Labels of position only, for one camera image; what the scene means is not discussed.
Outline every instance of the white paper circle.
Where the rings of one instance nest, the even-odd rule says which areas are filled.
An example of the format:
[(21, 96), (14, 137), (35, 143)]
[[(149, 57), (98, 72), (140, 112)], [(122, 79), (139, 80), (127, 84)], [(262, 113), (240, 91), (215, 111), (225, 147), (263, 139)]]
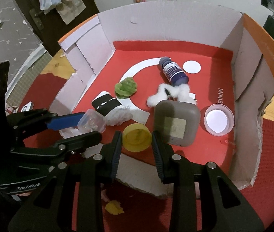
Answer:
[(206, 116), (206, 121), (209, 128), (216, 133), (223, 132), (228, 123), (226, 114), (221, 110), (210, 111)]
[(186, 62), (183, 64), (183, 69), (184, 69), (184, 71), (186, 71), (187, 73), (195, 74), (195, 73), (200, 72), (200, 70), (201, 70), (201, 65), (200, 65), (199, 62), (190, 60), (190, 61), (186, 61)]

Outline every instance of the white paper arc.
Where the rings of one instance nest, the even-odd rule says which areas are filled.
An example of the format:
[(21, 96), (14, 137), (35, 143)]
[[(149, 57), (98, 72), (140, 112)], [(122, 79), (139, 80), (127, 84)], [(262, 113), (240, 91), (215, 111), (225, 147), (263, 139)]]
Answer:
[[(150, 66), (154, 66), (154, 65), (158, 65), (160, 63), (160, 59), (161, 57), (157, 57), (157, 58), (151, 58), (151, 59), (147, 59), (144, 61), (141, 61), (137, 64), (135, 64), (134, 66), (130, 67), (127, 72), (125, 72), (125, 74), (122, 76), (122, 78), (120, 79), (120, 82), (123, 81), (125, 78), (128, 77), (133, 77), (134, 75), (136, 75), (138, 72), (140, 72), (142, 69), (146, 68), (146, 67), (150, 67)], [(141, 110), (139, 107), (137, 107), (131, 100), (130, 98), (128, 99), (119, 99), (119, 102), (130, 108), (130, 111), (133, 115), (133, 120), (141, 123), (141, 124), (146, 124), (150, 113), (146, 112), (144, 110)]]

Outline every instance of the silver rivet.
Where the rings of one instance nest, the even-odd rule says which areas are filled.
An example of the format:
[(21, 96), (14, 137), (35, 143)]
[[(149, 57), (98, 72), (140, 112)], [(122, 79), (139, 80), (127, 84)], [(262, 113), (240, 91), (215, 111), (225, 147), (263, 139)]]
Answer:
[(173, 160), (180, 160), (181, 159), (181, 155), (175, 153), (174, 155), (172, 155), (172, 159)]
[(216, 164), (214, 162), (209, 162), (208, 167), (211, 169), (214, 169), (214, 168), (216, 168)]
[(101, 154), (96, 154), (93, 156), (94, 160), (101, 160), (102, 159), (102, 155)]
[(54, 169), (55, 167), (49, 167), (49, 169), (48, 169), (48, 171), (49, 171), (49, 173), (51, 173), (52, 172), (52, 170)]
[(65, 148), (66, 148), (66, 146), (64, 144), (59, 145), (60, 150), (64, 150)]
[(57, 165), (57, 167), (58, 167), (59, 169), (64, 169), (64, 168), (67, 167), (67, 164), (66, 164), (65, 162), (61, 162), (60, 164)]

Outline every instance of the yellow bottle cap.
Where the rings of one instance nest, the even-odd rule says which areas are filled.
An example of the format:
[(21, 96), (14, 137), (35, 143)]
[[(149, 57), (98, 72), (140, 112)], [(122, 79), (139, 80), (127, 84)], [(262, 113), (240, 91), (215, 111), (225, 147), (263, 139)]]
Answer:
[(123, 131), (123, 146), (130, 152), (146, 150), (152, 142), (149, 129), (139, 123), (131, 124)]

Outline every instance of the bottle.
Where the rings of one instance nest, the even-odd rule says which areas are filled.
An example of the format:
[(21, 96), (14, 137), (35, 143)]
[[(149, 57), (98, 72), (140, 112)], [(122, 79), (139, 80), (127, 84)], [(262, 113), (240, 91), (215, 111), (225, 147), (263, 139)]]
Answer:
[(162, 57), (160, 59), (160, 66), (163, 68), (163, 72), (172, 86), (179, 86), (189, 82), (189, 77), (180, 66), (169, 57)]

